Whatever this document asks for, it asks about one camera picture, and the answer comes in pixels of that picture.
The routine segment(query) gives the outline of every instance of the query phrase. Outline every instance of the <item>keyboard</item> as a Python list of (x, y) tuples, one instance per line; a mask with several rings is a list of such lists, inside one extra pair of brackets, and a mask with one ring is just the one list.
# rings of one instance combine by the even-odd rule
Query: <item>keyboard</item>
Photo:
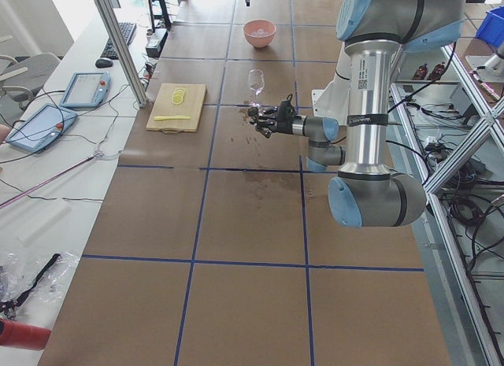
[[(136, 24), (131, 22), (120, 22), (119, 23), (120, 33), (123, 35), (123, 39), (127, 45), (129, 45), (135, 35)], [(119, 59), (116, 50), (113, 48), (112, 39), (109, 38), (105, 44), (101, 57), (107, 57), (109, 59)]]

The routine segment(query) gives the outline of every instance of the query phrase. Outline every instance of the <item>wooden cutting board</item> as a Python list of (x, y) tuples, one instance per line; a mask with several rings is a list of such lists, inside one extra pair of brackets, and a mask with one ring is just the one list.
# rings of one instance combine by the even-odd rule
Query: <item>wooden cutting board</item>
[[(178, 88), (185, 90), (183, 101), (179, 105), (172, 102), (173, 93)], [(147, 121), (146, 129), (149, 131), (196, 132), (198, 130), (199, 117), (202, 113), (205, 93), (205, 84), (162, 84), (149, 120)], [(189, 116), (190, 119), (154, 120), (156, 116)]]

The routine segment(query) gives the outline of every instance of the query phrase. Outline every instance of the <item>computer mouse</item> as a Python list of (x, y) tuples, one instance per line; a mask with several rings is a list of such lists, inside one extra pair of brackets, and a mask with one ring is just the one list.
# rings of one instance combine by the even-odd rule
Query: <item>computer mouse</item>
[(113, 61), (112, 59), (109, 59), (107, 57), (100, 57), (99, 59), (96, 60), (96, 63), (94, 63), (96, 68), (108, 68), (113, 66)]

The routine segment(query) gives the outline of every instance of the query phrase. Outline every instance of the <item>tablet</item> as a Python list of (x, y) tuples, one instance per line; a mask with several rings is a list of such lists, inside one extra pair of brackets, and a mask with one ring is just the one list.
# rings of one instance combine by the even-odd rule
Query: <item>tablet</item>
[(73, 110), (94, 109), (102, 103), (109, 85), (108, 72), (74, 73), (60, 106)]
[(73, 125), (77, 113), (52, 104), (45, 104), (20, 128), (14, 128), (5, 142), (31, 153), (44, 151)]

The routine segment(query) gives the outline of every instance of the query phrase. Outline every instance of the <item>blue container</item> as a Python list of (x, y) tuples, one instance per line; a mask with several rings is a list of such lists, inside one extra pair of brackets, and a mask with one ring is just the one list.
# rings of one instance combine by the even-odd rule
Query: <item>blue container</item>
[(499, 47), (504, 42), (504, 6), (487, 12), (485, 21), (476, 32), (476, 38)]

